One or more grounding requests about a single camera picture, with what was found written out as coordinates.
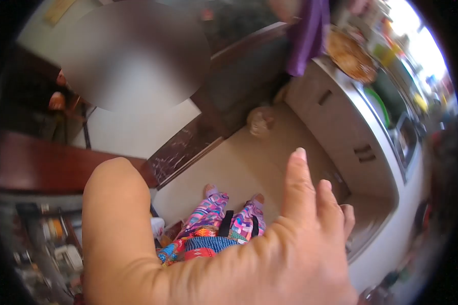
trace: wooden table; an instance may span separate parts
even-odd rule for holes
[[[123,157],[0,131],[0,190],[36,194],[81,194],[102,162]],[[158,186],[146,159],[125,157],[149,187]]]

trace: beige floor tile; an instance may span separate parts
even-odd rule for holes
[[[275,106],[275,127],[269,138],[257,139],[242,128],[200,161],[162,188],[153,207],[167,224],[190,215],[202,199],[205,184],[217,185],[230,197],[228,209],[238,211],[255,193],[265,196],[264,217],[271,223],[278,216],[283,199],[283,180],[289,155],[306,149],[314,183],[328,179],[338,202],[348,196],[344,183],[334,177],[334,164],[311,132],[286,105]]]

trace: purple cloth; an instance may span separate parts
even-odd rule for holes
[[[302,76],[307,62],[323,53],[324,26],[330,23],[329,0],[303,0],[297,24],[288,29],[292,51],[287,62],[287,73]]]

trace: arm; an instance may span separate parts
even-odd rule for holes
[[[328,181],[314,189],[305,151],[290,157],[282,216],[263,236],[163,269],[151,238],[147,186],[125,160],[108,162],[84,193],[88,305],[356,303],[345,215]]]

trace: plastic bag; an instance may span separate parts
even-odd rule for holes
[[[253,109],[246,120],[250,134],[258,138],[268,137],[269,131],[275,124],[273,108],[269,106]]]

